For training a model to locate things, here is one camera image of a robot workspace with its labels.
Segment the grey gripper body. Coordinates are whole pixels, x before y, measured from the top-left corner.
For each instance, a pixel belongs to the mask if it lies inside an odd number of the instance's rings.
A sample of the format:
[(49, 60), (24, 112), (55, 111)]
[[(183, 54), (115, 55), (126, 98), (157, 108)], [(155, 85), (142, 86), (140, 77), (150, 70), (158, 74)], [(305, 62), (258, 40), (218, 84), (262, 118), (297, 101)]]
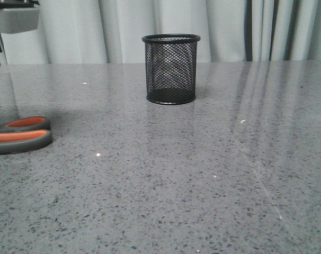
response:
[(0, 1), (0, 33), (14, 34), (36, 30), (39, 1)]

